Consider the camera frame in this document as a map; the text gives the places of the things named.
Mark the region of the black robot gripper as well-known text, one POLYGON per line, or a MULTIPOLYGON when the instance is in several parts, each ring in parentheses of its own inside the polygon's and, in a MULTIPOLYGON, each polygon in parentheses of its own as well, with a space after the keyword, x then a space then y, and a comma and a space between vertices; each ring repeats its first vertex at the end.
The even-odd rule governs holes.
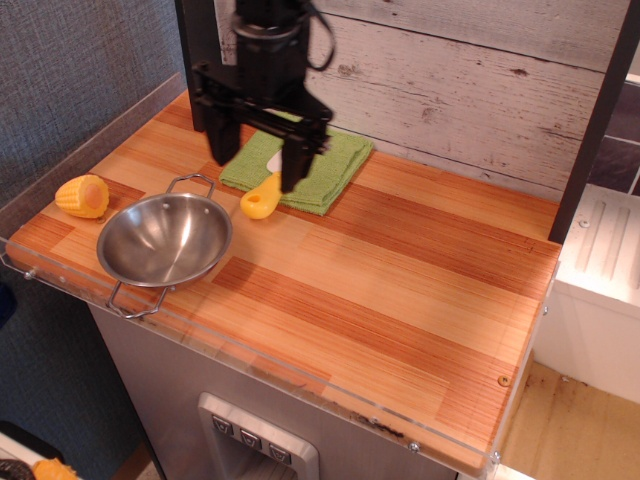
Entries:
POLYGON ((282 147, 281 192, 291 193, 310 170, 315 154, 326 150, 332 111, 305 86, 311 19, 316 13, 236 13, 236 64, 222 69, 207 62, 193 67, 196 103, 201 106, 211 154, 220 166, 240 150, 241 124, 279 135, 282 147))

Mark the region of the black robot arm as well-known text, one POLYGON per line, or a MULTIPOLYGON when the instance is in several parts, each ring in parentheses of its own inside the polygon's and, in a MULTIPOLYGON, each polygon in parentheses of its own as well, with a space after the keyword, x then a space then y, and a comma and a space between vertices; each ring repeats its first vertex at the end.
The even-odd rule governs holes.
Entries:
POLYGON ((236 64, 228 80, 205 61, 194 65, 213 158, 224 165, 240 149, 240 128, 253 126, 283 141, 281 190, 290 193, 326 150, 328 106, 306 88, 312 19, 310 1, 238 1, 231 18, 236 64))

